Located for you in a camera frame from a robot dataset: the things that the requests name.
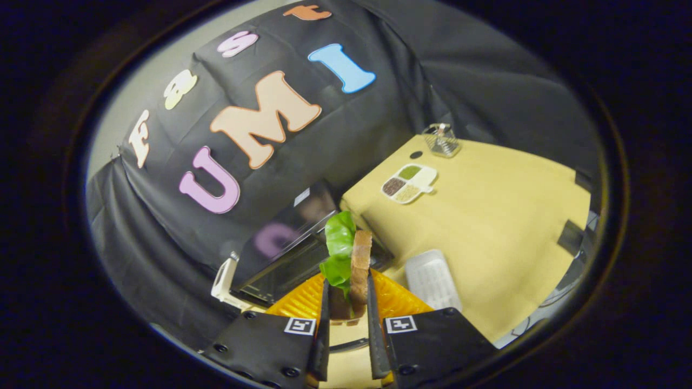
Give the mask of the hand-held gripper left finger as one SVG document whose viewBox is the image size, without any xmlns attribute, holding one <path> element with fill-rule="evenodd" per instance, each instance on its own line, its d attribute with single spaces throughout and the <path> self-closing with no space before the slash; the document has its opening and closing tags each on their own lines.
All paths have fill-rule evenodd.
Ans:
<svg viewBox="0 0 692 389">
<path fill-rule="evenodd" d="M 248 310 L 203 350 L 253 388 L 317 388 L 329 362 L 329 283 L 316 274 L 267 312 Z"/>
</svg>

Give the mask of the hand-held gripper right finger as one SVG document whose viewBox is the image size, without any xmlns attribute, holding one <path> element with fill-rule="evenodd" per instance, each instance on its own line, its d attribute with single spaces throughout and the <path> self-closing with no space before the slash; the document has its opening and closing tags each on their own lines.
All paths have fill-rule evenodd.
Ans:
<svg viewBox="0 0 692 389">
<path fill-rule="evenodd" d="M 454 307 L 385 316 L 387 297 L 412 294 L 383 274 L 368 274 L 371 375 L 384 387 L 452 387 L 469 382 L 498 349 Z"/>
</svg>

